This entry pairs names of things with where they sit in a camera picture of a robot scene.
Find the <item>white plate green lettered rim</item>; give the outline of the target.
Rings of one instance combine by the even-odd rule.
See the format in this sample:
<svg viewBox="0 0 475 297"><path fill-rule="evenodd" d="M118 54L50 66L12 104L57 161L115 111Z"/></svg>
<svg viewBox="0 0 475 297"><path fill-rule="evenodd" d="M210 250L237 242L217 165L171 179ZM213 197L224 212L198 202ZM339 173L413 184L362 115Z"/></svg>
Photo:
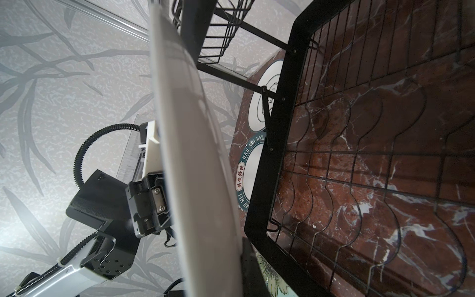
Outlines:
<svg viewBox="0 0 475 297"><path fill-rule="evenodd" d="M244 212L248 211L250 205L265 139L266 133L264 131L252 136L246 144L237 165L235 189L238 205Z"/></svg>

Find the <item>white plate grey flower outline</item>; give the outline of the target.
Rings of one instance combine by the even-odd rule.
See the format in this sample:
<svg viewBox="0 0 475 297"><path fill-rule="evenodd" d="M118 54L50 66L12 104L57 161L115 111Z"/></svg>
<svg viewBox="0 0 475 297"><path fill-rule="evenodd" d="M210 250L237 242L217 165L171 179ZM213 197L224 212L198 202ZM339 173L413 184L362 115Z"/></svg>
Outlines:
<svg viewBox="0 0 475 297"><path fill-rule="evenodd" d="M266 86L268 91L277 92L277 87L280 79L280 73L283 67L283 60L274 61L265 70L262 77L259 79L259 86ZM253 132L260 132L265 129L265 116L263 108L263 97L261 94L254 92L248 111L248 124Z"/></svg>

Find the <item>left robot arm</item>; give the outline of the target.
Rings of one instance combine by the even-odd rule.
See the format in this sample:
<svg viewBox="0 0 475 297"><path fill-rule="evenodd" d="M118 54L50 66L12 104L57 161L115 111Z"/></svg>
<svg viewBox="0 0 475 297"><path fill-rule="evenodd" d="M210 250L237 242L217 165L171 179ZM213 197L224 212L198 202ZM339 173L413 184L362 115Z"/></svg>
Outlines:
<svg viewBox="0 0 475 297"><path fill-rule="evenodd" d="M59 173L1 163L2 296L160 297L179 279L168 232L135 234L126 191L142 179L144 149L126 178L105 168L123 131L146 135L142 123L103 127L80 139Z"/></svg>

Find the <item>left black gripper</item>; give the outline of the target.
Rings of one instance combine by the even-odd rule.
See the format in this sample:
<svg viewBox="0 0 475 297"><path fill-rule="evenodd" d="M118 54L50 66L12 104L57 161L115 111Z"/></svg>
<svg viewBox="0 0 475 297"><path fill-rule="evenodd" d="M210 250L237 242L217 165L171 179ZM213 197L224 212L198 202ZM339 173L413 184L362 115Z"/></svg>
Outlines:
<svg viewBox="0 0 475 297"><path fill-rule="evenodd" d="M138 238L159 235L162 231L169 238L173 236L164 173L149 173L139 181L130 182L126 188L126 197L133 229Z"/></svg>

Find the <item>aluminium cage frame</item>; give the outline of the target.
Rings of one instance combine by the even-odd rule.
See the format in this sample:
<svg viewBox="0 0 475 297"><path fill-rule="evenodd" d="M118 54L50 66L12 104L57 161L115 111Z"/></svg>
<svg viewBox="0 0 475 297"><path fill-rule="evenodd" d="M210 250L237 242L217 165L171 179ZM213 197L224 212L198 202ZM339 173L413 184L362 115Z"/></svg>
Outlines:
<svg viewBox="0 0 475 297"><path fill-rule="evenodd" d="M148 30L135 23L126 20L106 9L90 2L83 0L57 0L58 3L89 16L97 21L109 25L121 32L138 38L143 42L149 42Z"/></svg>

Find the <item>small white orange sunburst plate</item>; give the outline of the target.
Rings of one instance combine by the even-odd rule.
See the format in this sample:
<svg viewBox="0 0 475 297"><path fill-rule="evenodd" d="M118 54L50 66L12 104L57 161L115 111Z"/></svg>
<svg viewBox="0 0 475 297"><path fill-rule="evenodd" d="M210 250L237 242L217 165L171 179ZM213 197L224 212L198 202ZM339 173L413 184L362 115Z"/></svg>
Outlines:
<svg viewBox="0 0 475 297"><path fill-rule="evenodd" d="M189 297L241 297L242 237L230 166L195 61L149 3L154 105L171 219Z"/></svg>

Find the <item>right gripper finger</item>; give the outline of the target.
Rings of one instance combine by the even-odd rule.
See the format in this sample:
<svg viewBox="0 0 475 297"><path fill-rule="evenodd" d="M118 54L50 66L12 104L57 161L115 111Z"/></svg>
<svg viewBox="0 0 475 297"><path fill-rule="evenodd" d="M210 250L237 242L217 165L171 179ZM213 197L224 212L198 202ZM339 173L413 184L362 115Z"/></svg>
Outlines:
<svg viewBox="0 0 475 297"><path fill-rule="evenodd" d="M245 237L242 238L241 274L244 297L270 297L256 253Z"/></svg>

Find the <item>clear plastic wall bin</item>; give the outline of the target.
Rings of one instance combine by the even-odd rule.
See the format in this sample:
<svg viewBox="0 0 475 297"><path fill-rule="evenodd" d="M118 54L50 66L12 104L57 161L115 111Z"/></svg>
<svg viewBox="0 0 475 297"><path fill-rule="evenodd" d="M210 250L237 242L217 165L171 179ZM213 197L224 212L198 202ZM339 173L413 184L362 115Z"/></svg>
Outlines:
<svg viewBox="0 0 475 297"><path fill-rule="evenodd" d="M137 162L141 154L140 145L140 132L130 131L124 154L116 174L116 178L123 183L128 184L134 179Z"/></svg>

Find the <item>mint green flower plate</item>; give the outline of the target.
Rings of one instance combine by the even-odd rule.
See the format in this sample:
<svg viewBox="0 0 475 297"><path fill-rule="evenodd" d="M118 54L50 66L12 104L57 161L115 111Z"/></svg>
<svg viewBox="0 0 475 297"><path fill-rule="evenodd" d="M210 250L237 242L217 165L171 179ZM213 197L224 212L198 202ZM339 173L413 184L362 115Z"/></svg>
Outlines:
<svg viewBox="0 0 475 297"><path fill-rule="evenodd" d="M271 297L298 296L260 253L256 252L256 258Z"/></svg>

